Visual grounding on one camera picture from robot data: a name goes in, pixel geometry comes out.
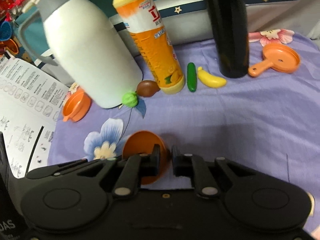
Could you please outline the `orange detergent bottle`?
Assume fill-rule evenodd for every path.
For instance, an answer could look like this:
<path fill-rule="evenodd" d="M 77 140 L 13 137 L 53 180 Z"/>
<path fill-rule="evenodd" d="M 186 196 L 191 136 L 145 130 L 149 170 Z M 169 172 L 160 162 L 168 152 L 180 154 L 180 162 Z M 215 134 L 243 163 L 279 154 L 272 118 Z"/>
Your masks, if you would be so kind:
<path fill-rule="evenodd" d="M 184 74 L 154 0 L 113 0 L 113 6 L 159 88 L 181 91 Z"/>

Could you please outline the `green toy lime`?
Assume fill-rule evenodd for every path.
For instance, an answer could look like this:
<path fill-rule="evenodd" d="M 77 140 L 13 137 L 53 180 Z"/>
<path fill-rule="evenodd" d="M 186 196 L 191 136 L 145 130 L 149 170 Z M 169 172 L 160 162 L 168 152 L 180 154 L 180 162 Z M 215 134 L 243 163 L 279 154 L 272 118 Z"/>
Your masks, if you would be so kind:
<path fill-rule="evenodd" d="M 127 92 L 123 95 L 121 103 L 127 107 L 133 108 L 138 105 L 138 96 L 136 92 Z"/>

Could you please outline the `green toy cucumber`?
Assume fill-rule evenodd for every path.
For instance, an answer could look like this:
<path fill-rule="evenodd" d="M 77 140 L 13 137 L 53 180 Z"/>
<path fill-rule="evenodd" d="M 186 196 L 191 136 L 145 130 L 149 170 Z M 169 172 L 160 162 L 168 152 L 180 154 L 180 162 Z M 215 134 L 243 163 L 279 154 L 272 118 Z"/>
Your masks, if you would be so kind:
<path fill-rule="evenodd" d="M 195 92 L 197 89 L 197 73 L 193 62 L 189 62 L 187 65 L 187 86 L 191 92 Z"/>

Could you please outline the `brown-orange small bowl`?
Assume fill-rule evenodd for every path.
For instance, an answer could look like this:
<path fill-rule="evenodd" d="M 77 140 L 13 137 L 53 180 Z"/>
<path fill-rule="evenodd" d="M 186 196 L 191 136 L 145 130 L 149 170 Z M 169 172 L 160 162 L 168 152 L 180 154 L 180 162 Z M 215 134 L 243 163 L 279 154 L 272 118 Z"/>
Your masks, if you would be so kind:
<path fill-rule="evenodd" d="M 159 174 L 152 177 L 142 178 L 142 185 L 152 184 L 158 181 L 167 171 L 170 162 L 170 153 L 166 144 L 161 137 L 150 131 L 139 131 L 127 139 L 125 142 L 122 157 L 127 159 L 135 154 L 151 154 L 154 144 L 160 146 L 160 162 L 159 162 Z"/>

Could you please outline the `black tall flask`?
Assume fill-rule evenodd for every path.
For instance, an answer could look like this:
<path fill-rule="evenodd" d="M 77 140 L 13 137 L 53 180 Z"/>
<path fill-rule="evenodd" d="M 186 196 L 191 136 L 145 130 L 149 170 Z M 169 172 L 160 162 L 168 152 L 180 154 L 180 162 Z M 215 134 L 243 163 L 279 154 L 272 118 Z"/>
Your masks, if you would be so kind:
<path fill-rule="evenodd" d="M 220 61 L 220 73 L 229 78 L 247 74 L 249 44 L 244 0 L 204 0 Z"/>

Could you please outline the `brown toy kiwi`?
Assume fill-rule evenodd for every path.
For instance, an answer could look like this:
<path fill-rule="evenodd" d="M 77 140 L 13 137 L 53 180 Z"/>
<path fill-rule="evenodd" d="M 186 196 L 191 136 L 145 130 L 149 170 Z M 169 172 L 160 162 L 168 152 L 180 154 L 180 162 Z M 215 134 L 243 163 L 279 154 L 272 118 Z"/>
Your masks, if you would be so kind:
<path fill-rule="evenodd" d="M 159 86 L 152 80 L 141 81 L 136 88 L 136 93 L 144 98 L 152 97 L 159 91 Z"/>

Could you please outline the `white thermos jug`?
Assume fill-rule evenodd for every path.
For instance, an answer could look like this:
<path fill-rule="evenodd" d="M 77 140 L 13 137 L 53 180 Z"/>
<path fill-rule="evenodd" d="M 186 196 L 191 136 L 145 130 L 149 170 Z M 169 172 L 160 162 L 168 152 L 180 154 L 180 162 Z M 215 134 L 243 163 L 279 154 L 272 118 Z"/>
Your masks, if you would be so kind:
<path fill-rule="evenodd" d="M 143 73 L 114 25 L 89 0 L 29 0 L 22 11 L 36 10 L 18 28 L 25 50 L 43 63 L 60 65 L 101 108 L 121 105 Z M 53 57 L 35 51 L 25 31 L 37 18 Z"/>

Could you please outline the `white instruction sheet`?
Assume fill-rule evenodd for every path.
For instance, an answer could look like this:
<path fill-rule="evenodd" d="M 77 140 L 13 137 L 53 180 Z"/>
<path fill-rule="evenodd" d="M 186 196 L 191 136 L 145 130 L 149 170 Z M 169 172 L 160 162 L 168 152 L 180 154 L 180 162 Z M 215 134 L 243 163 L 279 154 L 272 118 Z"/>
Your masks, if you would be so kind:
<path fill-rule="evenodd" d="M 1 132 L 14 177 L 47 165 L 67 92 L 32 64 L 1 57 Z"/>

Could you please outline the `yellow toy banana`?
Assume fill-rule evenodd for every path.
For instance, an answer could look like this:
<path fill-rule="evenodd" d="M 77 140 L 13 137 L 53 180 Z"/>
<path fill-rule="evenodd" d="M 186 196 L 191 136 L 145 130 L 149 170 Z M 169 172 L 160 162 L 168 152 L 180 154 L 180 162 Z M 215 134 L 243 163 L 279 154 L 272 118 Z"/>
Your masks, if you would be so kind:
<path fill-rule="evenodd" d="M 220 88 L 227 84 L 226 79 L 209 74 L 202 67 L 197 68 L 197 76 L 204 85 L 210 88 Z"/>

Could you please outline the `orange toy pot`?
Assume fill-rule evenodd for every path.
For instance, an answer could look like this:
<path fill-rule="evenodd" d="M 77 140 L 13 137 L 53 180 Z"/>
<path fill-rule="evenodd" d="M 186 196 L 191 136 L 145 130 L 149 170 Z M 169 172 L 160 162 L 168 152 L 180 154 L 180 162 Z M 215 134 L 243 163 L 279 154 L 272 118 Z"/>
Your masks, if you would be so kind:
<path fill-rule="evenodd" d="M 68 98 L 63 107 L 63 121 L 80 121 L 89 111 L 91 103 L 91 98 L 84 92 L 82 88 L 79 88 Z"/>

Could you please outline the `purple floral tablecloth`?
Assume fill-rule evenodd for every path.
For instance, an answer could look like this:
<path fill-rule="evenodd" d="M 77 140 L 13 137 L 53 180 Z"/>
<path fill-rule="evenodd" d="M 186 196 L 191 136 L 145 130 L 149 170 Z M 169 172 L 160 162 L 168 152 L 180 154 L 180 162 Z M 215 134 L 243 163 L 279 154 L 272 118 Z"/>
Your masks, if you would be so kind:
<path fill-rule="evenodd" d="M 93 104 L 79 122 L 58 119 L 48 164 L 90 158 L 108 119 L 124 123 L 122 139 L 147 130 L 168 147 L 207 161 L 225 157 L 291 182 L 309 192 L 314 211 L 305 229 L 319 230 L 319 48 L 295 34 L 290 47 L 300 55 L 293 74 L 268 70 L 257 78 L 228 79 L 218 89 L 198 83 L 195 92 L 156 93 L 144 100 L 146 113 Z"/>

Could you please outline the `orange toy frying pan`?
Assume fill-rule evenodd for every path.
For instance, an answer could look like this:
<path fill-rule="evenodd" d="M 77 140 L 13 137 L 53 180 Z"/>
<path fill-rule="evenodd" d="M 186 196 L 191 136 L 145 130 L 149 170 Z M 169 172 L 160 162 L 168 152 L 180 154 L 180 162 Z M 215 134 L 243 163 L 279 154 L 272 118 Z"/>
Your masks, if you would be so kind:
<path fill-rule="evenodd" d="M 263 61 L 249 67 L 248 74 L 251 77 L 258 77 L 268 69 L 281 73 L 293 73 L 300 65 L 300 57 L 292 48 L 271 43 L 263 47 Z"/>

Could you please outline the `teal striped curtain cloth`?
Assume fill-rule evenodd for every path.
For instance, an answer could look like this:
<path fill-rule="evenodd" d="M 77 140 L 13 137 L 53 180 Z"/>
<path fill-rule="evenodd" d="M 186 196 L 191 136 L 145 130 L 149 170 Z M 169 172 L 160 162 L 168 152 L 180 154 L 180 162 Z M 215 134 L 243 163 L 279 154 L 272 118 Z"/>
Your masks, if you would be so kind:
<path fill-rule="evenodd" d="M 122 41 L 132 56 L 140 55 L 133 39 L 118 17 L 112 0 L 89 0 L 97 5 L 114 25 Z M 203 0 L 154 0 L 162 17 L 165 28 L 182 69 L 187 62 L 194 61 L 195 52 L 183 55 L 182 50 L 191 42 L 210 40 L 213 38 Z M 255 32 L 273 24 L 274 19 L 286 15 L 286 12 L 309 0 L 244 0 L 247 7 L 248 31 Z"/>

